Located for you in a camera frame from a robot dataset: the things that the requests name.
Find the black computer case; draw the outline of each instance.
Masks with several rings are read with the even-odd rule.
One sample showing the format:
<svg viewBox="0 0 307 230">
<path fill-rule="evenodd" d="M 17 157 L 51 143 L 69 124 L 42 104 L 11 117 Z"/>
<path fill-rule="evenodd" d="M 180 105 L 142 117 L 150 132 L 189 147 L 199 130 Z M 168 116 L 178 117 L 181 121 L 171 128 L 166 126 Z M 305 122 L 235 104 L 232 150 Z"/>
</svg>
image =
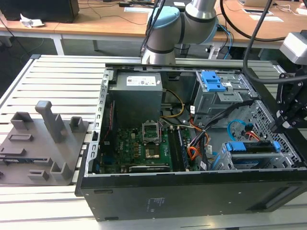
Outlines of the black computer case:
<svg viewBox="0 0 307 230">
<path fill-rule="evenodd" d="M 72 23 L 79 12 L 78 0 L 0 0 L 0 10 L 8 21 L 20 14 L 43 22 Z"/>
</svg>

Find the open computer tower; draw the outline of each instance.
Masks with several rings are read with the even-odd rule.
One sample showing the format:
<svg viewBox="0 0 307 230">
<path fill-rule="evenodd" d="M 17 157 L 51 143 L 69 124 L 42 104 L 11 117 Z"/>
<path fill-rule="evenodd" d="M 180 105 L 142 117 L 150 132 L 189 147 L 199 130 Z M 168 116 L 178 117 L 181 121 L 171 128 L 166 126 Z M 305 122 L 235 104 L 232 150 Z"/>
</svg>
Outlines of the open computer tower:
<svg viewBox="0 0 307 230">
<path fill-rule="evenodd" d="M 77 189 L 97 221 L 274 211 L 307 187 L 307 141 L 272 132 L 277 110 L 238 68 L 107 65 Z"/>
</svg>

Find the blue cable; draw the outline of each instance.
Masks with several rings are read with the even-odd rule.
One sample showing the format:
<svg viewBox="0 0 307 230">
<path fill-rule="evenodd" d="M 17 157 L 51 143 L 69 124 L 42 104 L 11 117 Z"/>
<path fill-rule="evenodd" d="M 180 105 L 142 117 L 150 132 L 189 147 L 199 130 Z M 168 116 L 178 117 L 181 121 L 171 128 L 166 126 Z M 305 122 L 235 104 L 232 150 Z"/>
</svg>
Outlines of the blue cable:
<svg viewBox="0 0 307 230">
<path fill-rule="evenodd" d="M 232 39 L 231 39 L 230 33 L 226 30 L 226 28 L 223 27 L 223 26 L 220 25 L 220 24 L 219 24 L 219 26 L 228 34 L 228 36 L 229 36 L 229 38 L 230 38 L 230 46 L 229 46 L 229 49 L 228 49 L 228 51 L 227 51 L 227 53 L 226 53 L 226 55 L 225 55 L 225 57 L 224 57 L 224 59 L 226 59 L 227 56 L 228 56 L 228 54 L 229 54 L 229 51 L 230 51 L 230 49 L 231 49 L 231 47 L 232 47 Z"/>
<path fill-rule="evenodd" d="M 227 133 L 228 133 L 229 137 L 231 138 L 231 140 L 236 140 L 235 137 L 232 135 L 232 133 L 231 133 L 231 131 L 230 131 L 230 126 L 231 126 L 231 124 L 234 123 L 234 122 L 239 122 L 239 123 L 241 123 L 241 124 L 244 125 L 244 126 L 247 125 L 244 121 L 238 120 L 238 119 L 235 119 L 235 120 L 229 122 L 228 125 L 227 125 Z"/>
</svg>

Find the slotted aluminum surface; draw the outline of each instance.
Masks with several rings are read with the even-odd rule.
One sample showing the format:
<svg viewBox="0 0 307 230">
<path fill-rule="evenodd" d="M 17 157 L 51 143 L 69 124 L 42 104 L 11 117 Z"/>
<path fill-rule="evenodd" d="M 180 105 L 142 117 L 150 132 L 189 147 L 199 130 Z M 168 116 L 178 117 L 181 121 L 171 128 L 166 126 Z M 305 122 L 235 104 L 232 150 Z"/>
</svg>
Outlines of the slotted aluminum surface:
<svg viewBox="0 0 307 230">
<path fill-rule="evenodd" d="M 105 63 L 139 63 L 133 57 L 46 56 L 30 60 L 0 100 L 0 143 L 12 128 L 10 119 L 16 111 L 25 111 L 38 118 L 34 106 L 40 99 L 50 100 L 52 111 L 63 119 L 82 116 L 91 124 L 84 144 L 90 140 L 94 115 Z M 177 64 L 241 67 L 236 60 L 178 59 Z M 278 77 L 282 71 L 270 62 L 250 61 L 249 66 L 260 78 Z M 268 89 L 275 96 L 276 86 Z M 81 158 L 73 182 L 78 176 Z M 75 186 L 0 185 L 0 229 L 225 229 L 275 230 L 307 228 L 307 193 L 295 198 L 272 213 L 220 215 L 193 218 L 166 218 L 130 221 L 96 222 L 82 197 L 75 197 Z"/>
</svg>

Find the yellow wire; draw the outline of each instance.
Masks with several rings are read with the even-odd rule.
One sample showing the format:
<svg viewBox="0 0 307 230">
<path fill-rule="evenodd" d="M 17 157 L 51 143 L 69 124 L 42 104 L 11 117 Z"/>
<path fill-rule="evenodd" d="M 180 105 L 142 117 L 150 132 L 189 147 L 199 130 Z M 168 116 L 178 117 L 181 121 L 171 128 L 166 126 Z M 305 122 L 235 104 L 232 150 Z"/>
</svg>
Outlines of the yellow wire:
<svg viewBox="0 0 307 230">
<path fill-rule="evenodd" d="M 175 97 L 177 97 L 178 100 L 180 100 L 180 103 L 181 103 L 181 110 L 180 110 L 180 112 L 179 112 L 178 114 L 167 115 L 167 116 L 160 116 L 160 117 L 161 117 L 161 118 L 173 118 L 173 117 L 180 116 L 180 115 L 183 113 L 183 111 L 184 111 L 184 104 L 183 104 L 182 100 L 181 100 L 180 97 L 178 97 L 178 95 L 175 94 L 173 91 L 168 90 L 168 89 L 166 89 L 166 91 L 170 91 Z"/>
</svg>

